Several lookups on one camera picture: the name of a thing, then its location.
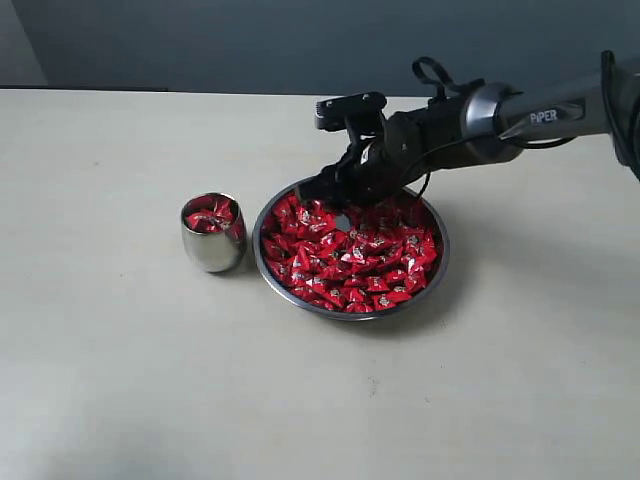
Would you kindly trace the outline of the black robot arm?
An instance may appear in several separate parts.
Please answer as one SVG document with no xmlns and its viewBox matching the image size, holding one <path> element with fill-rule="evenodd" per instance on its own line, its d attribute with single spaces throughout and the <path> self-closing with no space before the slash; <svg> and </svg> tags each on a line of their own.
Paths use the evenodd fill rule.
<svg viewBox="0 0 640 480">
<path fill-rule="evenodd" d="M 596 73 L 538 93 L 476 79 L 453 82 L 430 57 L 412 64 L 435 89 L 426 106 L 385 116 L 386 97 L 366 92 L 316 105 L 315 126 L 345 131 L 346 152 L 295 188 L 299 199 L 368 207 L 439 170 L 507 163 L 525 150 L 606 134 L 619 163 L 639 172 L 639 60 L 600 55 Z"/>
</svg>

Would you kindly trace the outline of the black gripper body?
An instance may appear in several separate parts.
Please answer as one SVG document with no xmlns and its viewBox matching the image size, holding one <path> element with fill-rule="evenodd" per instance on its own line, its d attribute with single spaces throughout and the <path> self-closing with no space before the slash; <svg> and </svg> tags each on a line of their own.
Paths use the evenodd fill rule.
<svg viewBox="0 0 640 480">
<path fill-rule="evenodd" d="M 384 140 L 374 137 L 347 148 L 335 164 L 336 185 L 338 190 L 369 192 L 381 202 L 425 175 L 424 165 L 411 166 L 412 162 L 405 154 L 394 159 L 387 152 Z"/>
</svg>

